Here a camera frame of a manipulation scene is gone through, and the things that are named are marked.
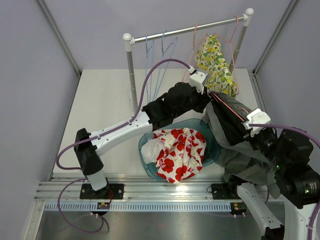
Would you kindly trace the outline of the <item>dark grey dotted skirt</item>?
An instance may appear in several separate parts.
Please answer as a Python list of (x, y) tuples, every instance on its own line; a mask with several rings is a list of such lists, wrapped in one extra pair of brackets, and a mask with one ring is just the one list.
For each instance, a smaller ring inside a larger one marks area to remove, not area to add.
[(210, 151), (209, 151), (209, 149), (206, 147), (201, 162), (202, 162), (202, 164), (204, 164), (204, 163), (207, 163), (207, 162), (210, 161), (210, 160), (211, 160)]

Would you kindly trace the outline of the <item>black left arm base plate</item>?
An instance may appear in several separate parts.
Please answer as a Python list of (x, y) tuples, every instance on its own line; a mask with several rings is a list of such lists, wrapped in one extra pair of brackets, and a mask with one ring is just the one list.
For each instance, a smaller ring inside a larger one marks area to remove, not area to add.
[(81, 186), (79, 198), (82, 200), (122, 200), (124, 197), (124, 184), (109, 183), (106, 187), (95, 191), (91, 184)]

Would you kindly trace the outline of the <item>blue wire hanger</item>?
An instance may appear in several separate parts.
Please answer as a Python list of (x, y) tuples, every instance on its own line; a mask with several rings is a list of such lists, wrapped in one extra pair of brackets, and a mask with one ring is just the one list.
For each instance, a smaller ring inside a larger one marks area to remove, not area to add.
[[(154, 65), (154, 49), (155, 49), (155, 41), (148, 39), (145, 40), (145, 75), (147, 76), (149, 73), (149, 70)], [(148, 82), (146, 84), (146, 95), (147, 95), (147, 102), (149, 103), (151, 101), (151, 93), (152, 93), (152, 75), (150, 75)]]
[[(165, 38), (165, 33), (167, 33), (167, 30), (165, 30), (161, 36), (161, 57), (162, 60), (164, 59), (170, 59), (173, 57), (177, 42), (178, 42), (178, 37), (175, 37), (173, 41), (171, 41), (169, 44), (165, 44), (164, 38)], [(153, 94), (152, 100), (156, 100), (160, 87), (163, 83), (166, 71), (168, 69), (169, 62), (165, 62), (159, 66), (158, 69), (158, 74), (157, 74), (157, 79), (156, 79), (156, 84), (155, 84), (155, 90)]]

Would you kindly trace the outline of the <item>red poppy print skirt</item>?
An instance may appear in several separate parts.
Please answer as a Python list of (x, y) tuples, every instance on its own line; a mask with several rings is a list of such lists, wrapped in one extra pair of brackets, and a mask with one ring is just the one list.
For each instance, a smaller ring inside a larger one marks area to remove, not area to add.
[(190, 128), (162, 129), (153, 132), (159, 141), (156, 175), (171, 184), (194, 177), (203, 168), (207, 142), (205, 136)]

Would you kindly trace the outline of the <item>pink hanger with grey skirt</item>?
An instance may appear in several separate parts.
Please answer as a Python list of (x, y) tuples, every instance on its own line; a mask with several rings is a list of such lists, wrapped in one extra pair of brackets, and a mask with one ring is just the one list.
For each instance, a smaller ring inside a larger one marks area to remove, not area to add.
[(212, 97), (217, 105), (220, 106), (221, 110), (228, 116), (233, 122), (243, 124), (246, 119), (241, 113), (236, 110), (235, 106), (232, 106), (234, 103), (238, 103), (234, 98), (229, 96), (228, 94), (212, 91), (208, 94)]

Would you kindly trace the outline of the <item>teal plastic basin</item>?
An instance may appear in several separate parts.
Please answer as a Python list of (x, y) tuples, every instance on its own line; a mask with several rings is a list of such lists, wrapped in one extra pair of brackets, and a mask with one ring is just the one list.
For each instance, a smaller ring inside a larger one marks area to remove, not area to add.
[[(184, 121), (181, 121), (178, 123), (171, 124), (171, 125), (165, 127), (163, 130), (182, 129), (182, 128), (193, 129), (193, 130), (196, 130), (204, 135), (205, 140), (206, 140), (206, 147), (210, 151), (211, 160), (202, 164), (203, 167), (214, 163), (218, 159), (218, 157), (220, 155), (221, 147), (217, 143), (208, 124), (206, 124), (204, 121), (202, 121), (200, 119), (193, 118), (193, 119), (188, 119), (188, 120), (184, 120)], [(144, 144), (146, 144), (149, 140), (153, 139), (153, 136), (154, 136), (153, 132), (147, 133), (147, 134), (143, 135), (139, 141), (138, 149), (139, 149), (141, 163), (142, 163), (142, 166), (143, 166), (145, 172), (147, 173), (147, 175), (149, 177), (151, 177), (152, 179), (157, 180), (157, 181), (165, 182), (166, 180), (157, 176), (157, 168), (155, 166), (155, 163), (146, 164), (143, 161), (143, 157), (141, 154), (142, 146)]]

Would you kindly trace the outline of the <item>silver clothes rack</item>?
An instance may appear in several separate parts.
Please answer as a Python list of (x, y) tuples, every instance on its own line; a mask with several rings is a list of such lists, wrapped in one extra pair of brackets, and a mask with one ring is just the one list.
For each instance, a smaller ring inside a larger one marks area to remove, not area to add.
[(241, 26), (241, 30), (240, 30), (236, 45), (234, 48), (231, 48), (231, 63), (229, 66), (230, 66), (230, 71), (232, 73), (235, 73), (236, 60), (238, 58), (244, 36), (246, 34), (247, 28), (251, 22), (253, 15), (254, 15), (253, 8), (247, 8), (240, 17), (234, 16), (233, 18), (230, 18), (230, 19), (220, 20), (212, 23), (200, 24), (196, 26), (191, 26), (191, 27), (181, 28), (181, 29), (176, 29), (171, 31), (165, 30), (164, 32), (161, 32), (161, 33), (146, 35), (142, 37), (133, 37), (130, 33), (125, 33), (122, 36), (122, 39), (124, 41), (124, 47), (125, 47), (126, 58), (127, 58), (133, 110), (136, 111), (138, 109), (136, 79), (135, 79), (135, 70), (134, 70), (134, 62), (133, 62), (133, 45), (139, 44), (139, 43), (147, 44), (148, 41), (151, 41), (151, 40), (152, 41), (156, 39), (162, 40), (166, 37), (182, 35), (190, 32), (196, 32), (197, 30), (200, 31), (200, 30), (210, 29), (214, 27), (229, 25), (233, 23), (239, 24), (241, 22), (242, 26)]

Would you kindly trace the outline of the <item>pink hanger with poppy skirt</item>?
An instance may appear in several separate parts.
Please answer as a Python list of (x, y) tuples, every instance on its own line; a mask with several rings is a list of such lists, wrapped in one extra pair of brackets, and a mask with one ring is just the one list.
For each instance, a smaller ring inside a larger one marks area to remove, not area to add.
[(199, 27), (199, 23), (197, 23), (195, 25), (195, 29), (193, 31), (193, 38), (192, 38), (192, 51), (191, 51), (191, 54), (189, 56), (189, 59), (188, 59), (188, 65), (191, 65), (192, 67), (194, 66), (195, 64), (195, 53), (196, 53), (196, 50), (199, 49), (200, 45), (205, 41), (205, 39), (207, 38), (208, 34), (205, 33), (202, 38), (198, 39), (197, 40), (197, 29)]

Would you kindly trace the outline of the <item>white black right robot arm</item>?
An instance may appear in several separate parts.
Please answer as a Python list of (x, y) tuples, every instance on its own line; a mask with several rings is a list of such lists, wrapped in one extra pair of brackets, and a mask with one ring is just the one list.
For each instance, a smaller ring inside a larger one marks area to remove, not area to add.
[(319, 145), (319, 141), (295, 127), (262, 124), (259, 133), (249, 142), (271, 163), (285, 209), (285, 222), (282, 223), (259, 197), (253, 183), (235, 181), (236, 194), (257, 223), (261, 239), (316, 239), (320, 175), (309, 165), (309, 160), (313, 145)]

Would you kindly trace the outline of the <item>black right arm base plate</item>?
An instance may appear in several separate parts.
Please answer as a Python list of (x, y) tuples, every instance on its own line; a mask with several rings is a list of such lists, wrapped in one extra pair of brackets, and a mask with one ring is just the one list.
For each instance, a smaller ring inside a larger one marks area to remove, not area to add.
[(240, 200), (236, 188), (227, 183), (212, 183), (206, 191), (212, 195), (214, 200)]

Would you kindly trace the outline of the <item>lemon print skirt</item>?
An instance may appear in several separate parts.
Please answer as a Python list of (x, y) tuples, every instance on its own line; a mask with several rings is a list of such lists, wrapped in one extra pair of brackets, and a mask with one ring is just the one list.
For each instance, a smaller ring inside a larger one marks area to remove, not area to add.
[(232, 98), (238, 94), (237, 82), (232, 77), (230, 67), (226, 61), (222, 45), (215, 35), (205, 38), (201, 47), (197, 50), (195, 64), (199, 69), (209, 75), (205, 87), (214, 92), (224, 93)]

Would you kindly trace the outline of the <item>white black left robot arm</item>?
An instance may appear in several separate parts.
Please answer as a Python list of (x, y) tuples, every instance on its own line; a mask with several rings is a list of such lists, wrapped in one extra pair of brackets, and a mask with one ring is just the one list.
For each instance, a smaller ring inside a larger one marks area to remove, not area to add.
[(205, 86), (178, 82), (128, 120), (96, 132), (88, 132), (85, 128), (78, 130), (75, 136), (76, 146), (73, 149), (81, 171), (89, 181), (92, 195), (102, 197), (110, 189), (103, 172), (102, 155), (138, 135), (172, 124), (174, 119), (184, 113), (202, 113), (209, 101)]

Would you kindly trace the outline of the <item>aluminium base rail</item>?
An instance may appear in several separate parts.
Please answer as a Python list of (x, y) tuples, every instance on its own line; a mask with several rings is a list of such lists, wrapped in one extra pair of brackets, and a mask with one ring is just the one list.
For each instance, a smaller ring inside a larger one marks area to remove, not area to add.
[[(124, 202), (211, 202), (210, 185), (221, 183), (221, 177), (196, 176), (180, 184), (169, 184), (148, 176), (108, 173), (110, 183), (124, 185)], [(55, 173), (48, 181), (38, 184), (36, 201), (55, 201), (69, 183), (82, 179), (79, 173)]]

